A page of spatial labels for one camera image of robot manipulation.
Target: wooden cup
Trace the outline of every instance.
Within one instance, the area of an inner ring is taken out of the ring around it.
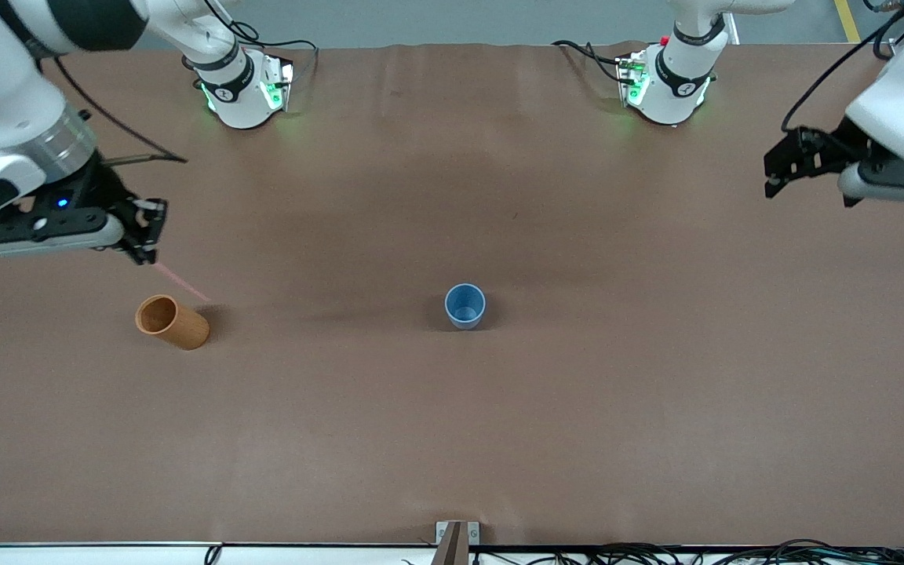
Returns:
[[[165,294],[156,294],[141,303],[135,312],[135,325],[141,333],[156,336],[187,351],[201,347],[211,332],[203,315]]]

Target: pink laser beam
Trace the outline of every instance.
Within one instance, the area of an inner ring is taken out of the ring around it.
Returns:
[[[173,282],[180,286],[181,289],[186,290],[188,293],[194,294],[194,296],[201,299],[201,301],[205,301],[206,303],[211,302],[211,299],[204,296],[204,294],[201,294],[201,290],[197,290],[193,286],[188,285],[186,280],[181,279],[176,272],[170,271],[170,268],[166,267],[164,264],[161,264],[161,262],[154,262],[154,264],[151,264],[151,266],[154,267],[156,271],[161,272],[163,275],[165,275],[169,280],[173,280]]]

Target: cup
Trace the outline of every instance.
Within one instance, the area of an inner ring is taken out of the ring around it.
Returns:
[[[483,290],[469,282],[452,286],[445,294],[445,314],[460,330],[476,328],[484,310],[487,310],[487,298],[483,296]]]
[[[141,333],[187,351],[201,347],[211,333],[203,315],[165,294],[156,294],[141,303],[135,312],[135,325]]]

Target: blue plastic cup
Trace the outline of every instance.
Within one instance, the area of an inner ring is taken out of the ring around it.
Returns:
[[[483,296],[483,290],[469,282],[452,286],[448,294],[445,294],[445,314],[448,314],[452,325],[460,330],[476,328],[483,318],[484,310],[487,310],[487,298]]]

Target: robotic arm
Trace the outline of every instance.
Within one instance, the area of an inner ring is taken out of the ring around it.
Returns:
[[[286,106],[290,64],[241,47],[209,3],[224,14],[217,0],[0,0],[0,255],[115,248],[150,264],[166,219],[166,201],[123,186],[35,57],[128,49],[151,29],[183,51],[226,125]]]
[[[835,131],[788,129],[765,155],[768,198],[790,181],[836,173],[846,207],[864,198],[904,201],[904,42],[894,51]]]
[[[703,104],[713,65],[727,46],[725,13],[769,14],[793,0],[668,0],[675,29],[655,44],[618,61],[620,100],[659,124],[678,124]]]

